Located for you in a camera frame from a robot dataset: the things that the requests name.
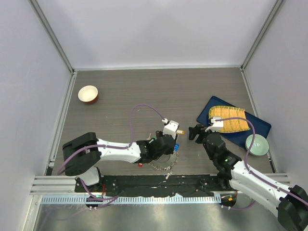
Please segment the yellow key tag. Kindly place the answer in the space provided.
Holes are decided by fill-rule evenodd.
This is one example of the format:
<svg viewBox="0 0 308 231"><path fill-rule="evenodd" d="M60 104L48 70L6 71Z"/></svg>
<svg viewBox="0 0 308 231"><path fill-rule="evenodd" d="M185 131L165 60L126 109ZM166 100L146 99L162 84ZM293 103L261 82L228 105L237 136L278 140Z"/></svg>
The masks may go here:
<svg viewBox="0 0 308 231"><path fill-rule="evenodd" d="M185 131L183 131L183 130L177 130L176 131L176 133L178 134L178 135L184 135L185 134Z"/></svg>

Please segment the pale green bowl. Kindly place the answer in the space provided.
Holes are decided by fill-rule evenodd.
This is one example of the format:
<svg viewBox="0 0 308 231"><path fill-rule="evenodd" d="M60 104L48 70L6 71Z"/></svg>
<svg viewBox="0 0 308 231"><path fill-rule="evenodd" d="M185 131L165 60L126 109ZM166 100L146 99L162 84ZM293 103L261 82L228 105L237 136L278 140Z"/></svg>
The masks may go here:
<svg viewBox="0 0 308 231"><path fill-rule="evenodd" d="M246 154L248 154L248 148L250 147L250 144L252 143L253 134L249 135L245 141L245 147L246 147ZM263 156L266 155L269 151L269 143L266 138L264 138L262 135L256 134L255 139L253 142L253 146L250 149L250 154L254 156Z"/></svg>

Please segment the blue metal tray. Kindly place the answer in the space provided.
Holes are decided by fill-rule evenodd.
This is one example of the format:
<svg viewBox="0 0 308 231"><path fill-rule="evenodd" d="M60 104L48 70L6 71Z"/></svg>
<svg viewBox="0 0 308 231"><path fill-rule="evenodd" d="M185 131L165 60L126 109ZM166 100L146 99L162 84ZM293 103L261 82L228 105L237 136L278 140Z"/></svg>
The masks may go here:
<svg viewBox="0 0 308 231"><path fill-rule="evenodd" d="M196 121L199 124L202 124L203 126L207 126L209 124L208 122L208 113L210 108L213 106L231 106L234 107L234 105L216 97L212 96L208 103L205 105L205 108L201 111L200 115L197 117ZM267 138L269 131L271 129L271 124L268 122L265 122L264 120L255 117L254 115L245 112L246 118L253 124L255 128L256 134L259 134L263 136L264 138ZM222 137L226 138L227 140L233 142L234 144L245 148L245 141L248 136L252 135L252 130L248 131L241 131L236 133L221 133Z"/></svg>

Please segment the black mounting plate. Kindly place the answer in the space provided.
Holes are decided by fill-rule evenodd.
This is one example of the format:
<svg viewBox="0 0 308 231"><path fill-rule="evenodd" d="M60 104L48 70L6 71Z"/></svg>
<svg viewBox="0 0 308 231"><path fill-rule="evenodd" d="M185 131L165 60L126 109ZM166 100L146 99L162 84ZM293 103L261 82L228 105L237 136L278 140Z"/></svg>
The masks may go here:
<svg viewBox="0 0 308 231"><path fill-rule="evenodd" d="M89 186L92 193L123 197L211 196L215 192L233 192L221 175L105 175L98 184Z"/></svg>

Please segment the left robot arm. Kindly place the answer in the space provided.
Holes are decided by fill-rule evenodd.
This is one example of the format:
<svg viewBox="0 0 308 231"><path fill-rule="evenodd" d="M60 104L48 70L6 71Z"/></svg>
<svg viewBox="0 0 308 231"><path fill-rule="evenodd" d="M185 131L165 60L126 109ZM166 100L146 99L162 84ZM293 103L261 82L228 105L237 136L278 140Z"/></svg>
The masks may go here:
<svg viewBox="0 0 308 231"><path fill-rule="evenodd" d="M64 163L58 174L80 178L92 192L102 188L100 172L95 164L99 161L124 161L133 164L148 164L163 155L172 155L178 134L161 131L156 138L134 141L132 144L109 142L85 133L62 146Z"/></svg>

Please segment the red white bowl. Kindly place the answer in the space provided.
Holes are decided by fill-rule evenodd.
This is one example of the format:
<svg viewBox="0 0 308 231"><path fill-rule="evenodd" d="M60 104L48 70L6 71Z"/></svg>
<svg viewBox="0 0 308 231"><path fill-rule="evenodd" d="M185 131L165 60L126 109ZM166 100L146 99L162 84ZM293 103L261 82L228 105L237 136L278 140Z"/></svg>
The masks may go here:
<svg viewBox="0 0 308 231"><path fill-rule="evenodd" d="M95 86L87 85L79 90L77 97L85 104L93 104L98 100L99 91Z"/></svg>

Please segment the blue key tag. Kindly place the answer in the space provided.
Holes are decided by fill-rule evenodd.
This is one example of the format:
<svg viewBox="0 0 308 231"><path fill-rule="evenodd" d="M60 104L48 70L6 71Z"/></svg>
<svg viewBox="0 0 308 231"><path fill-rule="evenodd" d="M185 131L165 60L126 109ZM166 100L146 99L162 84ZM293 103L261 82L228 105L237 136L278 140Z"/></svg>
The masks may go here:
<svg viewBox="0 0 308 231"><path fill-rule="evenodd" d="M175 144L174 146L174 151L177 152L179 150L180 145L178 143Z"/></svg>

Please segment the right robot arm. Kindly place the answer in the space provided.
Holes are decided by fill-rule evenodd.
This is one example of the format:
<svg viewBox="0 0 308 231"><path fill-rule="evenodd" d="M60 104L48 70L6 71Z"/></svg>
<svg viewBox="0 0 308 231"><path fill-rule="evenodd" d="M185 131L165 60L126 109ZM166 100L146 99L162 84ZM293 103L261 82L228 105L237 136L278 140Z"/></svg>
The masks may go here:
<svg viewBox="0 0 308 231"><path fill-rule="evenodd" d="M197 124L189 127L189 139L202 144L219 172L218 186L241 191L263 205L288 231L303 231L308 226L308 194L295 185L289 187L253 169L229 151L217 132Z"/></svg>

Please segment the yellow bamboo basket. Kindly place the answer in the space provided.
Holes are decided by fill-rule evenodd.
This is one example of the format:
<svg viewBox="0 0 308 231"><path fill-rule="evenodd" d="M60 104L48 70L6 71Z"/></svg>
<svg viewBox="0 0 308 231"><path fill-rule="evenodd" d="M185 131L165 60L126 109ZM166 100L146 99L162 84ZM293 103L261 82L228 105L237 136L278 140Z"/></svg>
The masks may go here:
<svg viewBox="0 0 308 231"><path fill-rule="evenodd" d="M208 116L211 119L246 118L244 109L231 106L213 106L209 109ZM220 121L220 123L223 123L223 127L215 128L220 133L236 133L250 130L248 123L242 119Z"/></svg>

